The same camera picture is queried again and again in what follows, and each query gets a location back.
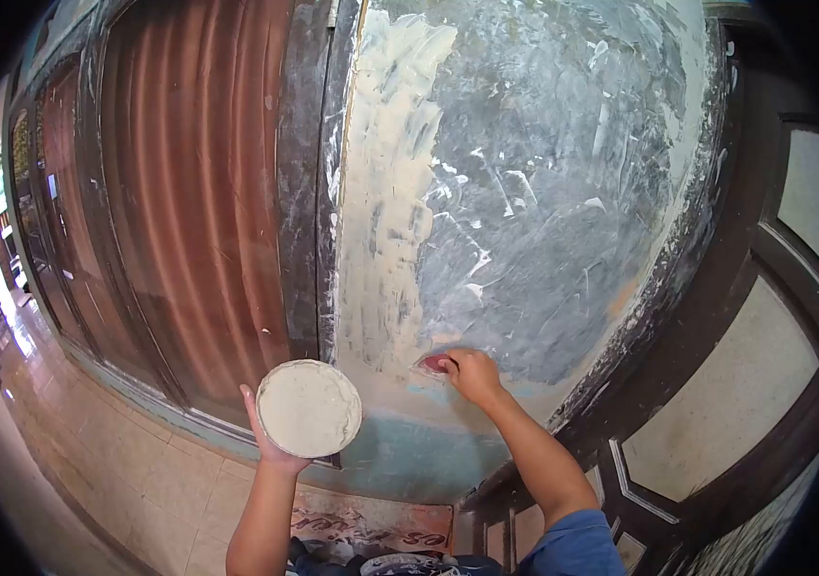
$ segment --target doormat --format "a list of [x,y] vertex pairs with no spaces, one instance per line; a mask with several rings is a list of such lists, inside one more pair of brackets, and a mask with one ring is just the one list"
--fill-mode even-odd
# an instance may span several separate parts
[[349,545],[364,556],[423,550],[447,554],[453,516],[451,506],[380,501],[298,485],[291,534],[305,542]]

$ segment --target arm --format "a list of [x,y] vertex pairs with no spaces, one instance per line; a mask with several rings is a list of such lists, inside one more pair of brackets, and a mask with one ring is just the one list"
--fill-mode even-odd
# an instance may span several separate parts
[[455,348],[439,365],[451,384],[496,424],[509,446],[525,486],[544,513],[549,529],[567,514],[599,508],[595,491],[564,446],[531,419],[499,383],[496,363],[484,352]]
[[266,436],[255,415],[255,398],[240,386],[249,424],[259,445],[259,467],[231,537],[225,560],[228,576],[281,576],[285,572],[290,538],[291,507],[297,475],[310,460],[283,452]]

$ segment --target gray wall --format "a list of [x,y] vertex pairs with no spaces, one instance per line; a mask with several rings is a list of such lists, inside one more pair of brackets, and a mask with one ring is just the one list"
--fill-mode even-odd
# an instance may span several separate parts
[[706,61],[698,1],[371,0],[333,225],[337,364],[366,407],[343,459],[372,491],[452,501],[508,457],[412,368],[427,353],[488,351],[552,424],[642,304],[689,185]]

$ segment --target round container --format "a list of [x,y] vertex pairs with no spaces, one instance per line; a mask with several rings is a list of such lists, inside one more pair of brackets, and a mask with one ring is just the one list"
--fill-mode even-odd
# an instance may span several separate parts
[[255,412],[268,439],[301,458],[345,448],[361,425],[361,398],[345,374],[316,360],[292,360],[265,375]]

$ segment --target hand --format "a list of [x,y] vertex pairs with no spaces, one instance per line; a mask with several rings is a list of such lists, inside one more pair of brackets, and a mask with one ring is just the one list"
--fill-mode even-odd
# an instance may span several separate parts
[[451,348],[445,352],[450,360],[439,360],[447,370],[451,385],[464,398],[483,408],[505,390],[499,383],[496,363],[485,352],[471,348]]
[[243,403],[246,405],[246,414],[249,416],[249,426],[253,429],[255,443],[259,446],[259,465],[268,464],[295,476],[300,474],[301,470],[306,468],[311,461],[307,458],[289,455],[269,440],[268,436],[265,435],[265,431],[262,430],[262,426],[259,425],[259,417],[255,414],[255,395],[253,391],[246,384],[241,384],[240,392],[242,393]]

